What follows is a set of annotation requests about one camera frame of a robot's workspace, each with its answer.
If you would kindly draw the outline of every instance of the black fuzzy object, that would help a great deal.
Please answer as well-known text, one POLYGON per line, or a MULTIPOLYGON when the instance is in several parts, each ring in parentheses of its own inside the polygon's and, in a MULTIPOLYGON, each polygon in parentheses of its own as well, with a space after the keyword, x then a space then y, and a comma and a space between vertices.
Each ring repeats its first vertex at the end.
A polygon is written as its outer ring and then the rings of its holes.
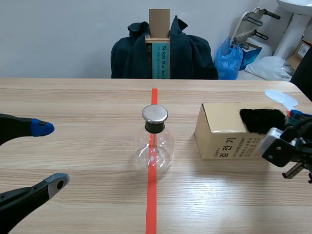
POLYGON ((239 113, 250 133, 265 135, 271 128, 285 129, 285 116, 280 110, 242 109, 239 113))

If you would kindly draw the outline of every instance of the white sink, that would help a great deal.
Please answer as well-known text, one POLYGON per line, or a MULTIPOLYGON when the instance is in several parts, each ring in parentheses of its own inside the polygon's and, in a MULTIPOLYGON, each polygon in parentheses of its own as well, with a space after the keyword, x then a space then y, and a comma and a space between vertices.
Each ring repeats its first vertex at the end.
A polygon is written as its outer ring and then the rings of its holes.
POLYGON ((287 59, 294 55, 312 17, 312 0, 277 0, 277 2, 285 10, 294 13, 292 21, 274 54, 282 59, 287 59))
POLYGON ((312 0, 277 0, 277 2, 287 11, 312 16, 312 0))

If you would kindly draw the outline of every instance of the blue plastic bag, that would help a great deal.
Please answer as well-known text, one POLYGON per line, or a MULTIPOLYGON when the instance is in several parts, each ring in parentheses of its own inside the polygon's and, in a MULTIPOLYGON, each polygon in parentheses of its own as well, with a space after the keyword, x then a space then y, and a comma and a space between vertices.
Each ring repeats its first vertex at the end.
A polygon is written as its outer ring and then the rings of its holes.
POLYGON ((219 79, 237 79, 243 55, 243 51, 239 46, 231 48, 231 39, 227 38, 218 49, 214 62, 219 79))

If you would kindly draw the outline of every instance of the white plastic bag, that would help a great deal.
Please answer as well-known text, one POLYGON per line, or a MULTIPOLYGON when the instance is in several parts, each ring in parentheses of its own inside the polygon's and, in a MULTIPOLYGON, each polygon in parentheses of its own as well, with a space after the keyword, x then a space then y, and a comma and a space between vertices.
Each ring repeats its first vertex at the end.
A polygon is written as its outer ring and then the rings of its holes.
POLYGON ((264 57, 246 66, 246 71, 266 80, 290 81, 291 76, 283 69, 284 59, 264 57))

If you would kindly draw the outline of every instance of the metal bottle cap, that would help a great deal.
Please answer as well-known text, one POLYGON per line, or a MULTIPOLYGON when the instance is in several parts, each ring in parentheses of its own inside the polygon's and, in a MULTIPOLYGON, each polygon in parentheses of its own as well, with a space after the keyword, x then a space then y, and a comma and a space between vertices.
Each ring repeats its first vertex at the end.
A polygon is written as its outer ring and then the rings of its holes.
POLYGON ((148 123, 160 124, 168 118, 168 111, 160 105, 149 105, 143 109, 142 116, 148 123))

